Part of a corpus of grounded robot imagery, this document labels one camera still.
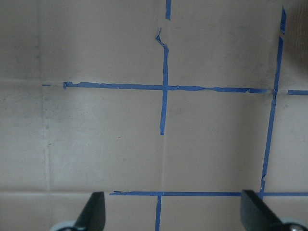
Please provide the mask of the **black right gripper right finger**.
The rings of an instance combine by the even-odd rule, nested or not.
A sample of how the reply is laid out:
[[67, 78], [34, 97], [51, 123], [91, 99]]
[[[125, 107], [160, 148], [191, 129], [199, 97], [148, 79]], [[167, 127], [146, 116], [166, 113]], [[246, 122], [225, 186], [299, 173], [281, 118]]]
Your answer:
[[284, 226], [252, 190], [241, 192], [241, 223], [246, 231], [279, 231]]

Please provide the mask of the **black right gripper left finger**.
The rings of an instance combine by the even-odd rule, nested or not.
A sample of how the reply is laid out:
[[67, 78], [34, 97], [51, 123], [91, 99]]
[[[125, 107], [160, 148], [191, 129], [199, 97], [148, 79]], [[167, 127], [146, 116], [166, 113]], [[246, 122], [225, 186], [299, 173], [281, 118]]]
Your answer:
[[74, 231], [103, 231], [106, 222], [104, 192], [93, 192], [73, 225]]

